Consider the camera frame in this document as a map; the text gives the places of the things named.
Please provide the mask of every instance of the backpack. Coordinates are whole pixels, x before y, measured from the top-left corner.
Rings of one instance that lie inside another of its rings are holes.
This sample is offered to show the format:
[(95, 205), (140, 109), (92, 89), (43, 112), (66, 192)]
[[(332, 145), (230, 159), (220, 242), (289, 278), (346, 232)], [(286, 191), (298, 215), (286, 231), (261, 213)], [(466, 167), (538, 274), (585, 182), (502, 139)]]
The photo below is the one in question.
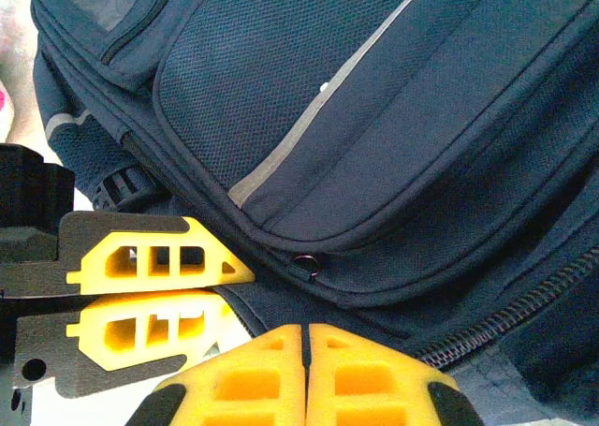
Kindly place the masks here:
[(599, 0), (32, 0), (95, 209), (189, 215), (253, 335), (328, 323), (486, 424), (599, 424)]

